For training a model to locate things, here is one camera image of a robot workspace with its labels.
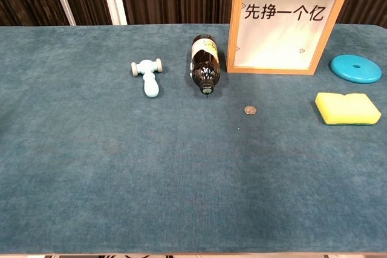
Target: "sponge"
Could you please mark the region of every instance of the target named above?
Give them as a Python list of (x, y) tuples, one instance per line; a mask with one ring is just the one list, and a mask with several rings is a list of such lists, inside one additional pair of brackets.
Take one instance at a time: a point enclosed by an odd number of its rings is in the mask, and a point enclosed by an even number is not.
[(317, 108), (326, 124), (375, 124), (382, 114), (366, 94), (317, 94)]

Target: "silver coin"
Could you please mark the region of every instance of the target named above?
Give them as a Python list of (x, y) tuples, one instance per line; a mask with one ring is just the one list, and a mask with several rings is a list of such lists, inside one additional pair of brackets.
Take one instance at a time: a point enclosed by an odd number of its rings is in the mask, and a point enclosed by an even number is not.
[(254, 115), (256, 113), (256, 109), (254, 106), (246, 106), (244, 108), (244, 112), (247, 114), (247, 115)]

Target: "bottle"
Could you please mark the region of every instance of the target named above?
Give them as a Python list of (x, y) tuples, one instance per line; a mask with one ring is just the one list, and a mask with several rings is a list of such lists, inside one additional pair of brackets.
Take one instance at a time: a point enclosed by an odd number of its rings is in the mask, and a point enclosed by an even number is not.
[(203, 94), (211, 94), (220, 77), (218, 49), (208, 34), (197, 36), (192, 42), (191, 77)]

